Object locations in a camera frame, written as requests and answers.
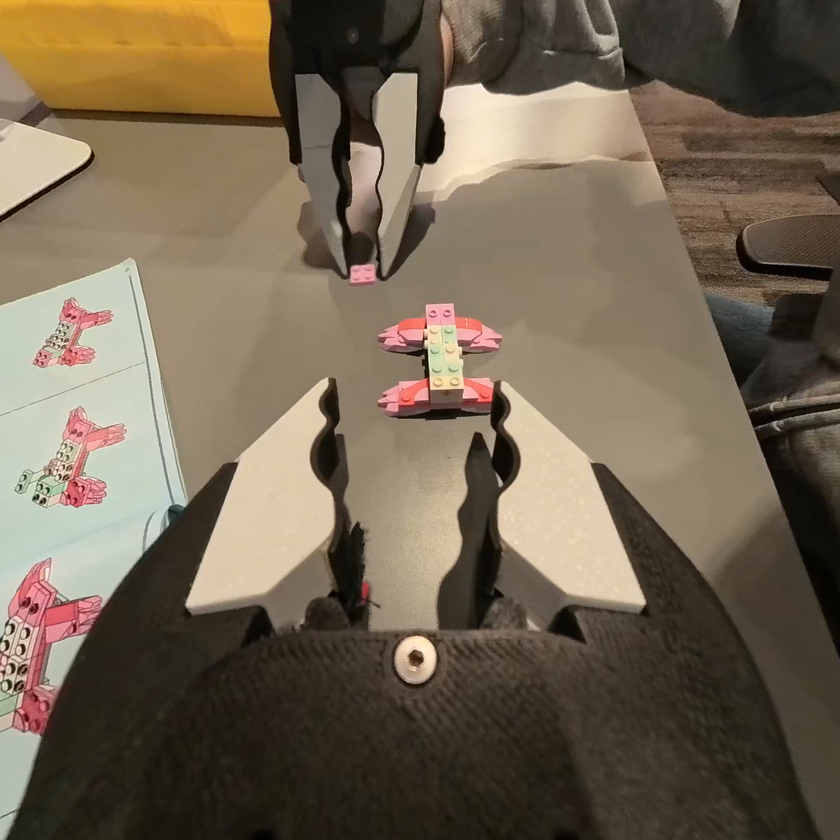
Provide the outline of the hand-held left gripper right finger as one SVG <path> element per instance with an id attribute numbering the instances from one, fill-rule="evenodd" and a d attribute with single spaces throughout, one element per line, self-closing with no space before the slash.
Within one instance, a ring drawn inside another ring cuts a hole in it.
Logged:
<path id="1" fill-rule="evenodd" d="M 566 607 L 641 615 L 646 599 L 585 452 L 506 381 L 495 384 L 489 535 L 496 589 L 529 624 Z"/>

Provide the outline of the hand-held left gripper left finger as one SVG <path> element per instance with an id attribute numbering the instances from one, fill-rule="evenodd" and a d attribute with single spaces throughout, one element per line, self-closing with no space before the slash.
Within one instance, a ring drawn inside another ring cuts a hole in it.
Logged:
<path id="1" fill-rule="evenodd" d="M 337 594 L 351 605 L 350 518 L 331 486 L 340 466 L 336 381 L 325 377 L 238 458 L 185 608 L 260 606 L 303 617 Z"/>

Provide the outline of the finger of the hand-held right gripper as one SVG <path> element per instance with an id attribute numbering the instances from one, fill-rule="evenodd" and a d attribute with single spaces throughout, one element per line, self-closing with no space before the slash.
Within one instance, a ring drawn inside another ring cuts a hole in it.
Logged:
<path id="1" fill-rule="evenodd" d="M 300 171 L 338 272 L 347 277 L 346 214 L 352 197 L 347 113 L 339 93 L 318 74 L 296 75 L 296 93 Z"/>
<path id="2" fill-rule="evenodd" d="M 377 248 L 381 277 L 390 275 L 403 241 L 422 166 L 416 163 L 417 74 L 391 74 L 373 96 L 373 124 L 381 142 L 375 190 L 381 218 Z"/>

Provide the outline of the pink toy brick model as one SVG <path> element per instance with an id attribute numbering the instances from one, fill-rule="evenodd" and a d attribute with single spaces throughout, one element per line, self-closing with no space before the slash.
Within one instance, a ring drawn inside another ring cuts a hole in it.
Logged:
<path id="1" fill-rule="evenodd" d="M 493 353 L 499 350 L 501 335 L 476 318 L 458 316 L 458 344 L 464 362 L 465 354 Z M 401 354 L 421 354 L 426 365 L 424 339 L 426 315 L 408 318 L 381 332 L 378 337 L 383 351 Z M 401 381 L 383 392 L 378 406 L 389 417 L 412 417 L 443 411 L 462 411 L 489 414 L 493 402 L 494 383 L 486 377 L 469 378 L 465 374 L 465 396 L 461 406 L 432 410 L 429 404 L 427 369 L 426 376 L 416 381 Z"/>

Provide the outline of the pastel toy brick assembly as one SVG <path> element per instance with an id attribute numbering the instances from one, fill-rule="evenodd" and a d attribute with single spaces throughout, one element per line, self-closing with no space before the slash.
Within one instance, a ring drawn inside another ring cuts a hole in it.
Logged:
<path id="1" fill-rule="evenodd" d="M 424 349 L 432 410 L 459 407 L 465 396 L 464 362 L 452 303 L 426 305 Z"/>

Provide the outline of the light blue instruction booklet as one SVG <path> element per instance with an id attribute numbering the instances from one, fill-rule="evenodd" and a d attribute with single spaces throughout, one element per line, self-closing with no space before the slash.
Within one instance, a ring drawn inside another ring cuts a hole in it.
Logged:
<path id="1" fill-rule="evenodd" d="M 133 259 L 2 306 L 2 748 L 186 503 Z"/>

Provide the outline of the person's right forearm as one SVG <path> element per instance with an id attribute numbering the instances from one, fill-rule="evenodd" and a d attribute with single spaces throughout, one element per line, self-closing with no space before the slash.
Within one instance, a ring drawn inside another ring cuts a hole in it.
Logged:
<path id="1" fill-rule="evenodd" d="M 836 1 L 452 1 L 443 15 L 455 85 L 662 81 L 750 117 L 839 109 Z"/>

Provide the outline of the grey desk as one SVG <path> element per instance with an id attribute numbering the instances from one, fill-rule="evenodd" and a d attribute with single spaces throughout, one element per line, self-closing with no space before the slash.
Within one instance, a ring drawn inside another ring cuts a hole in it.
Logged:
<path id="1" fill-rule="evenodd" d="M 328 267 L 278 123 L 47 119 L 95 160 L 2 222 L 2 304 L 135 259 L 190 491 L 334 376 L 378 630 L 438 625 L 468 447 L 492 435 L 384 417 L 413 367 L 376 334 L 434 300 L 488 322 L 503 343 L 479 374 L 608 466 L 712 584 L 838 838 L 837 654 L 633 104 L 459 88 L 444 110 L 402 264 L 361 289 Z"/>

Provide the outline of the person's blue jeans leg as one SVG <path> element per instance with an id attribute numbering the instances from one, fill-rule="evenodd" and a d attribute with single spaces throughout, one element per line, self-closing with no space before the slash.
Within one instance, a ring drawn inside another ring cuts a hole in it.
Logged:
<path id="1" fill-rule="evenodd" d="M 704 298 L 734 380 L 742 386 L 767 351 L 774 307 L 709 292 Z"/>

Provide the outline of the wooden book stand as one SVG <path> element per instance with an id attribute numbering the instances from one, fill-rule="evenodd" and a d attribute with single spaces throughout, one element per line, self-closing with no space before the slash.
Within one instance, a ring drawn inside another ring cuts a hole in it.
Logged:
<path id="1" fill-rule="evenodd" d="M 1 220 L 8 218 L 93 161 L 91 147 L 78 140 L 1 120 Z"/>

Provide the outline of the black mesh chair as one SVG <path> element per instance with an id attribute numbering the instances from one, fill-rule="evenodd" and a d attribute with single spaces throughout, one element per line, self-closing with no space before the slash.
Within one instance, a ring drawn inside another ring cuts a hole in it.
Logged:
<path id="1" fill-rule="evenodd" d="M 754 274 L 830 280 L 839 262 L 839 215 L 799 215 L 753 223 L 738 235 L 741 266 Z"/>

